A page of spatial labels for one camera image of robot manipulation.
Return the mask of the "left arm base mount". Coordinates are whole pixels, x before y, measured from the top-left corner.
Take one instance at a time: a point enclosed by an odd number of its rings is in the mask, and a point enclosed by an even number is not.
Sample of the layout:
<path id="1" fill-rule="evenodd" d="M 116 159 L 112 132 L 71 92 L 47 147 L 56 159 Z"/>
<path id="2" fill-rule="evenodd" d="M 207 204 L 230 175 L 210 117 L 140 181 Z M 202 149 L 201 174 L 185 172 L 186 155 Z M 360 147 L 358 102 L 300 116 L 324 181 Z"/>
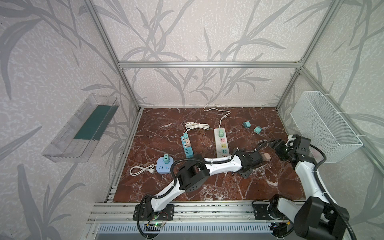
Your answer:
<path id="1" fill-rule="evenodd" d="M 167 205 L 162 211 L 154 212 L 149 207 L 145 207 L 144 204 L 136 205 L 133 215 L 134 221 L 149 221 L 152 219 L 161 221 L 171 221 L 174 218 L 175 205 Z"/>

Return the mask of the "light blue square socket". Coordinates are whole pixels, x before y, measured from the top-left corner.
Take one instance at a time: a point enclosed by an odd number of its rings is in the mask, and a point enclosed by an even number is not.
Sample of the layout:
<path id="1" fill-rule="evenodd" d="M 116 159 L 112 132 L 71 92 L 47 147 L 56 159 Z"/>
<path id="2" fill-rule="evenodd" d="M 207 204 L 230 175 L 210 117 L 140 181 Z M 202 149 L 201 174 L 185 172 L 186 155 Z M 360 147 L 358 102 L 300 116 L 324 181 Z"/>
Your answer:
<path id="1" fill-rule="evenodd" d="M 158 158 L 157 164 L 156 164 L 156 171 L 159 174 L 170 174 L 171 173 L 171 166 L 174 163 L 173 157 L 170 157 L 170 162 L 168 164 L 165 164 L 163 162 L 163 157 Z"/>

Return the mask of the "long white power strip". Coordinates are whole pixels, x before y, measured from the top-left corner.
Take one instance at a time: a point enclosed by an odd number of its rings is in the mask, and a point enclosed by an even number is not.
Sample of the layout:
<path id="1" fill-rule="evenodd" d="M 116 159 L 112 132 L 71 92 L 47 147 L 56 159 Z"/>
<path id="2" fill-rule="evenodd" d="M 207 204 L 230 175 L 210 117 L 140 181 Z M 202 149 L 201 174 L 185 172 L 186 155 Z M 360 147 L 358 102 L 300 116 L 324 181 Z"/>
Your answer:
<path id="1" fill-rule="evenodd" d="M 230 155 L 228 140 L 225 131 L 225 136 L 223 138 L 219 137 L 218 129 L 214 129 L 215 144 L 216 144 L 216 154 L 218 158 L 228 157 Z"/>

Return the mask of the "teal charger plug front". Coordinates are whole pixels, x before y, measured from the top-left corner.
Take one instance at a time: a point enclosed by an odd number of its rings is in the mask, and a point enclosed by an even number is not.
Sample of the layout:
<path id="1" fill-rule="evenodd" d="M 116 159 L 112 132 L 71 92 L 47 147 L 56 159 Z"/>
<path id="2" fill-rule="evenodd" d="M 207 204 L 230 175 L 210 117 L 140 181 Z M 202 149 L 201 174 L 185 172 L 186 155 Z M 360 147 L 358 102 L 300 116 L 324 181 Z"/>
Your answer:
<path id="1" fill-rule="evenodd" d="M 164 162 L 165 164 L 168 164 L 168 163 L 170 162 L 170 157 L 169 157 L 168 154 L 165 154 L 165 155 L 163 156 L 163 162 Z"/>

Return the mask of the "aluminium frame rail front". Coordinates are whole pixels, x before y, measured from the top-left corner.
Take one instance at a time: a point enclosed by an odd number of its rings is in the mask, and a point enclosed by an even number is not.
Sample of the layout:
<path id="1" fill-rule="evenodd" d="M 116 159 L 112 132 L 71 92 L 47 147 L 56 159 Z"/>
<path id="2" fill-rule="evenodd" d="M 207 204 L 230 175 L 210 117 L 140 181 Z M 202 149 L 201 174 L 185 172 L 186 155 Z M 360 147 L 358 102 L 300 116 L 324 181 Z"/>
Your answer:
<path id="1" fill-rule="evenodd" d="M 175 205 L 174 218 L 170 223 L 278 223 L 282 220 L 255 220 L 252 201 L 191 201 L 172 202 Z M 88 224 L 134 223 L 133 215 L 137 202 L 94 204 L 88 217 Z"/>

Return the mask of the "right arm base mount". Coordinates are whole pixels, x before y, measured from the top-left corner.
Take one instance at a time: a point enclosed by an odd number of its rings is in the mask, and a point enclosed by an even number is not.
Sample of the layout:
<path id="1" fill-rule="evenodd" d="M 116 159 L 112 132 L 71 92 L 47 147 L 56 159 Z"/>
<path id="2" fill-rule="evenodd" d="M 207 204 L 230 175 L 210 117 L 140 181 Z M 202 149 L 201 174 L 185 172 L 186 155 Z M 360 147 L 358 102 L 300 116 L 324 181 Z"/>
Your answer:
<path id="1" fill-rule="evenodd" d="M 282 220 L 282 217 L 279 217 L 275 214 L 269 212 L 269 203 L 267 202 L 255 202 L 252 203 L 255 220 L 265 220 L 265 221 L 277 221 Z"/>

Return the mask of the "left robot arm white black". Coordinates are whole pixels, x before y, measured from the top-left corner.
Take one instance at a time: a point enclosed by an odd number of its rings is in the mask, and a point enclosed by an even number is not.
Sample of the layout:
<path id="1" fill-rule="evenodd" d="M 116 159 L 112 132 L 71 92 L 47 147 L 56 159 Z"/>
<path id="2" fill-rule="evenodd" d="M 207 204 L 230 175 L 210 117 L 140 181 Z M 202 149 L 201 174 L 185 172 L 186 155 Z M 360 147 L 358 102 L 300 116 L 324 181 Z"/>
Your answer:
<path id="1" fill-rule="evenodd" d="M 135 207 L 133 220 L 171 221 L 175 206 L 170 202 L 181 194 L 198 190 L 208 178 L 221 173 L 238 173 L 246 179 L 270 159 L 269 154 L 236 149 L 228 157 L 209 159 L 195 155 L 192 158 L 178 160 L 171 165 L 173 181 L 158 194 L 145 195 Z"/>

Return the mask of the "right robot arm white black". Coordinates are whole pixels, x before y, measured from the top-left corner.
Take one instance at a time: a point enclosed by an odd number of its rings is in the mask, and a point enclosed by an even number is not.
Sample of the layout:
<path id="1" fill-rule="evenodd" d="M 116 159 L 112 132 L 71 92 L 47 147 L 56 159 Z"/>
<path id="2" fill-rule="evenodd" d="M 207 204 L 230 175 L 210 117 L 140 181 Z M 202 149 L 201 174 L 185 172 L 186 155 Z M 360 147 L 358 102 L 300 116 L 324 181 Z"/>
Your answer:
<path id="1" fill-rule="evenodd" d="M 327 160 L 325 153 L 312 145 L 310 139 L 299 135 L 290 135 L 286 142 L 273 140 L 269 145 L 281 161 L 292 164 L 306 196 L 305 203 L 299 206 L 293 200 L 275 195 L 270 200 L 269 214 L 288 218 L 296 235 L 306 240 L 344 240 L 346 233 L 355 240 L 348 210 L 331 197 L 320 176 L 319 167 Z"/>

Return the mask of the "teal power strip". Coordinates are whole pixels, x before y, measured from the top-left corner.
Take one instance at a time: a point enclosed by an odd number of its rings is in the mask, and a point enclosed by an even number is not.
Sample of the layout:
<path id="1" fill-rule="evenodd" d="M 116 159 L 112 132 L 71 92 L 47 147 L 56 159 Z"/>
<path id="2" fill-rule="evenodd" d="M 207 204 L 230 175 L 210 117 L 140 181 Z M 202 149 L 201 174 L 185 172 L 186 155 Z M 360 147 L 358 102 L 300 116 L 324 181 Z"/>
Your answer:
<path id="1" fill-rule="evenodd" d="M 193 152 L 193 149 L 191 147 L 191 141 L 190 141 L 188 133 L 183 133 L 183 135 L 181 136 L 181 141 L 182 141 L 182 145 L 183 145 L 183 149 L 184 149 L 186 158 L 192 158 L 194 156 L 194 152 Z"/>

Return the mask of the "clear plastic wall tray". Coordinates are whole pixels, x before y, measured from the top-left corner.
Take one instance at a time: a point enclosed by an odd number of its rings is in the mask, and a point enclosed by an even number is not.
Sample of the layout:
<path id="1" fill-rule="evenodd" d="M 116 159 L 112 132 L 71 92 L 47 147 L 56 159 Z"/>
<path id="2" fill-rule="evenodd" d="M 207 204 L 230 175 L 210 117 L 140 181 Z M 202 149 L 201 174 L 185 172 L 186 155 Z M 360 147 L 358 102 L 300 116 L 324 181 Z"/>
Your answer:
<path id="1" fill-rule="evenodd" d="M 120 104 L 117 97 L 90 94 L 42 156 L 54 163 L 86 163 Z"/>

